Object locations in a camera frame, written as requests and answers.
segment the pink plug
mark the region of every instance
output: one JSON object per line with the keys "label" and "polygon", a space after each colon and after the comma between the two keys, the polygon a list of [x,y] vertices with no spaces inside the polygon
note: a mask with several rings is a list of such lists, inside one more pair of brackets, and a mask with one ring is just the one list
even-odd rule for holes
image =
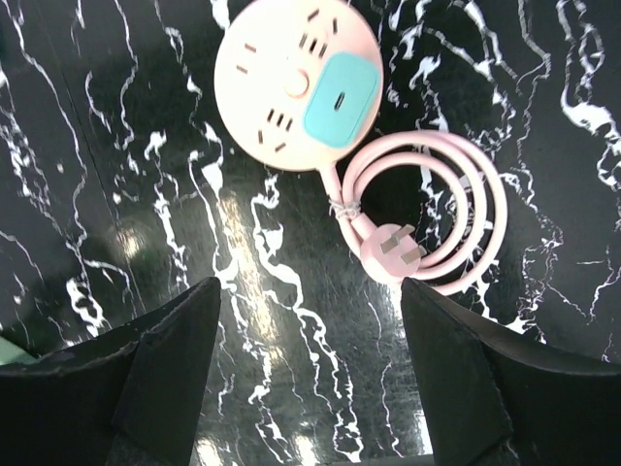
{"label": "pink plug", "polygon": [[412,239],[411,225],[381,225],[362,242],[360,260],[369,277],[379,283],[398,284],[420,266],[422,251]]}

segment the electrical outlet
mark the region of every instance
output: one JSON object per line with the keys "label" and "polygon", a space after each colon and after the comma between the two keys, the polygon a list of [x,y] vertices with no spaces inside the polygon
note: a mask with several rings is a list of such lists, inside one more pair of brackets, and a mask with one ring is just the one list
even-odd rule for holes
{"label": "electrical outlet", "polygon": [[[326,93],[333,86],[319,84],[328,72],[334,80],[329,65],[341,55],[373,69],[363,81],[373,85],[350,88],[359,70],[341,67],[349,87]],[[266,165],[307,171],[345,157],[371,129],[383,66],[374,32],[345,2],[255,0],[224,35],[213,82],[222,120],[242,149]]]}

